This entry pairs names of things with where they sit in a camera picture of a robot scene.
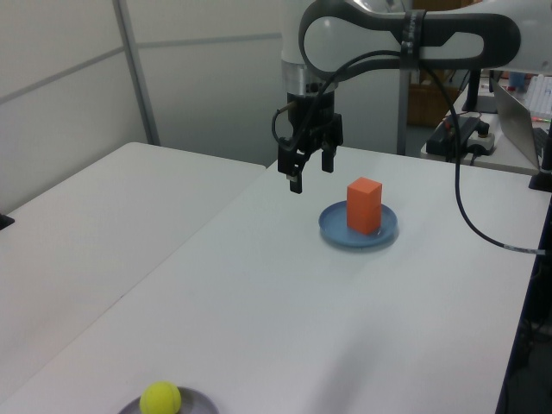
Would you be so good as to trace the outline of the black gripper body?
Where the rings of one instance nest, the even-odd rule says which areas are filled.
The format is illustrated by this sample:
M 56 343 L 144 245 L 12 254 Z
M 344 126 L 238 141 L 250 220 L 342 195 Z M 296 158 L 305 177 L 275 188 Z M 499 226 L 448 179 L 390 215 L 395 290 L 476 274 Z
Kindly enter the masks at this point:
M 335 93 L 300 96 L 287 93 L 292 141 L 335 141 Z

